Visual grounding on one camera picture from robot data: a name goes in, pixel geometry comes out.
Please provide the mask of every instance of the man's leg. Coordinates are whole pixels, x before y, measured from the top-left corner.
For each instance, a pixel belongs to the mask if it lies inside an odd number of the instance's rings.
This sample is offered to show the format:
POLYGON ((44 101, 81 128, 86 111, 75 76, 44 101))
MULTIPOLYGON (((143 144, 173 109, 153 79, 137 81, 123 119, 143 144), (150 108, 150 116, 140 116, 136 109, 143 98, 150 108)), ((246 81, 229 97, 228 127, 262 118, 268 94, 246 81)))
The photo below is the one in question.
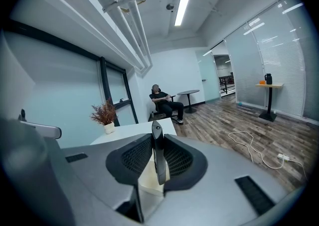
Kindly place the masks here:
POLYGON ((178 110, 178 120, 183 120, 183 114, 184 114, 184 105, 180 102, 169 102, 168 105, 172 109, 178 110))
POLYGON ((167 118, 170 118, 173 113, 172 108, 168 106, 168 104, 161 105, 159 110, 160 112, 165 113, 167 118))

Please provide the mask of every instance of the kettle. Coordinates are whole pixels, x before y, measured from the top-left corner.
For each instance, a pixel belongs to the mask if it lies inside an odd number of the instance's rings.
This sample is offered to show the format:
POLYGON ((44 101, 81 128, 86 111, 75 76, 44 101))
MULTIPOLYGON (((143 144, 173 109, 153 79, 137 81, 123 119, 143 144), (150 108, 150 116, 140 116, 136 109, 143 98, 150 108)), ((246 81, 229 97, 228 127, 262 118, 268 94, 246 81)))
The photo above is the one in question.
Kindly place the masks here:
POLYGON ((270 73, 267 73, 265 75, 265 81, 266 81, 266 84, 273 84, 273 78, 271 77, 271 74, 270 73))

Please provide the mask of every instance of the white plug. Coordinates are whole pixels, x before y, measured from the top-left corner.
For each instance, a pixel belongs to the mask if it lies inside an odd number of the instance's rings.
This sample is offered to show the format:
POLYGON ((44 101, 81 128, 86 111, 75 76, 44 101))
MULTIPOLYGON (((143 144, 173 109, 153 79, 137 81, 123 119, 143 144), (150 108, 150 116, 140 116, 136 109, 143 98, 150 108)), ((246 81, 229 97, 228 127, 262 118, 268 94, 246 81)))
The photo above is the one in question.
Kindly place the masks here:
POLYGON ((289 157, 287 157, 283 154, 280 154, 280 153, 277 155, 277 158, 281 159, 281 160, 284 159, 284 161, 286 161, 286 162, 288 162, 290 160, 289 157))

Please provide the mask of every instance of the frosted glass partition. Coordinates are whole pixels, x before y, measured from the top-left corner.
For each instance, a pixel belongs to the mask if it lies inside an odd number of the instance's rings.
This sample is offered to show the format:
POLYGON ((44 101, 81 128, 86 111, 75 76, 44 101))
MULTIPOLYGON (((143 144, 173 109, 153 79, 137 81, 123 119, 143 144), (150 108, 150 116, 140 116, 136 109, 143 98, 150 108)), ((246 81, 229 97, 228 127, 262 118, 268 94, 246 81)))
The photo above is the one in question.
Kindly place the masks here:
POLYGON ((306 7, 301 0, 280 0, 304 55, 306 97, 303 116, 319 121, 319 39, 306 7))
POLYGON ((128 95, 124 84, 123 74, 110 68, 106 68, 106 74, 113 103, 118 103, 120 99, 123 99, 123 101, 127 100, 128 95))
POLYGON ((118 116, 120 126, 135 124, 135 119, 130 104, 117 109, 116 115, 118 116))
POLYGON ((264 72, 249 25, 234 31, 225 41, 234 71, 237 101, 264 106, 265 89, 255 87, 264 79, 264 72))
POLYGON ((199 66, 200 76, 202 80, 205 101, 211 101, 220 98, 219 80, 212 53, 207 53, 207 50, 197 50, 196 57, 199 66))
POLYGON ((264 62, 265 73, 273 83, 284 83, 273 90, 274 110, 301 116, 304 104, 304 59, 296 32, 287 18, 282 3, 258 15, 263 26, 253 30, 264 62))
POLYGON ((23 35, 4 35, 35 83, 23 105, 26 120, 61 128, 61 148, 89 145, 102 135, 103 126, 90 119, 91 105, 102 104, 98 63, 23 35))

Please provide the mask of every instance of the dried plant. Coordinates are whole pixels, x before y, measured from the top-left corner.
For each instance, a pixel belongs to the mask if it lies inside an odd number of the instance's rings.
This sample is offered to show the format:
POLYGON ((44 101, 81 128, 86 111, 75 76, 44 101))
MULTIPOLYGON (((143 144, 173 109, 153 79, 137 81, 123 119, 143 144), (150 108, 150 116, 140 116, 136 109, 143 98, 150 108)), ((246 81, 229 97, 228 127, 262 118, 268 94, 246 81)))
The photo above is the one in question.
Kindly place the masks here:
POLYGON ((92 105, 92 108, 95 112, 91 114, 90 118, 98 124, 105 126, 117 118, 115 107, 110 103, 110 100, 107 100, 105 104, 99 106, 92 105))

